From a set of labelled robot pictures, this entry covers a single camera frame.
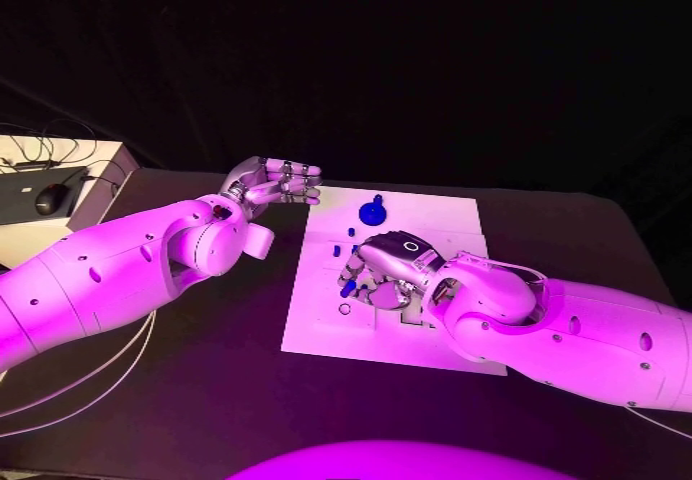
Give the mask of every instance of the blue object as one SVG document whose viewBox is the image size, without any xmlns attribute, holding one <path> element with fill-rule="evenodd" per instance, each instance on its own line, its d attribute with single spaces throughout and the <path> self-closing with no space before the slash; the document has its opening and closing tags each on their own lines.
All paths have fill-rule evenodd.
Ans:
<svg viewBox="0 0 692 480">
<path fill-rule="evenodd" d="M 354 280 L 349 280 L 346 282 L 345 287 L 342 288 L 342 297 L 346 298 L 349 296 L 349 293 L 358 288 L 358 283 Z"/>
<path fill-rule="evenodd" d="M 375 195 L 371 203 L 364 204 L 358 211 L 361 221 L 371 227 L 382 225 L 387 219 L 387 210 L 382 206 L 382 195 Z"/>
</svg>

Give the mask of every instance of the computer mouse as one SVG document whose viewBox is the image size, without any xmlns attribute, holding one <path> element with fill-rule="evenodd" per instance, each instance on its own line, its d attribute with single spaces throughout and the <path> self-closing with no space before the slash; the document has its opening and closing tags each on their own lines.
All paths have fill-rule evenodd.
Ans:
<svg viewBox="0 0 692 480">
<path fill-rule="evenodd" d="M 58 211 L 68 196 L 70 187 L 62 183 L 52 183 L 36 196 L 36 211 L 39 215 L 51 215 Z"/>
</svg>

